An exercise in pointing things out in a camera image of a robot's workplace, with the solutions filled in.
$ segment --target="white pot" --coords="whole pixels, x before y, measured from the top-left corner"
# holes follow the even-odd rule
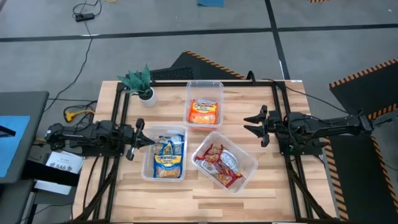
[[[142,100],[141,98],[138,97],[139,101],[141,101],[142,105],[144,105],[145,107],[151,107],[156,104],[155,90],[152,87],[151,87],[151,90],[154,94],[152,94],[152,97],[149,98],[148,100]]]

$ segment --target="orange snack package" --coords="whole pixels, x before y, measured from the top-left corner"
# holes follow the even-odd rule
[[[218,103],[208,100],[193,100],[189,122],[196,124],[216,124]]]

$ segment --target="power adapter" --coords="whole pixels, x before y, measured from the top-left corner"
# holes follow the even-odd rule
[[[94,14],[93,13],[75,14],[76,22],[87,21],[87,20],[90,20],[90,19],[94,19]]]

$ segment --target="potted plant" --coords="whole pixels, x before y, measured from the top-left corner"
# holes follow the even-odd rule
[[[155,90],[150,87],[148,65],[145,65],[145,69],[141,73],[129,71],[129,75],[126,75],[126,77],[118,76],[118,78],[130,88],[127,93],[131,93],[132,96],[137,95],[145,107],[151,107],[156,104]]]

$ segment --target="black table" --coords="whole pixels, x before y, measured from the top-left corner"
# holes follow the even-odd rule
[[[25,209],[33,180],[20,180],[30,147],[36,138],[37,128],[49,93],[46,91],[0,93],[0,116],[30,116],[29,123],[19,143],[7,175],[0,178],[0,220],[2,223],[18,222]]]

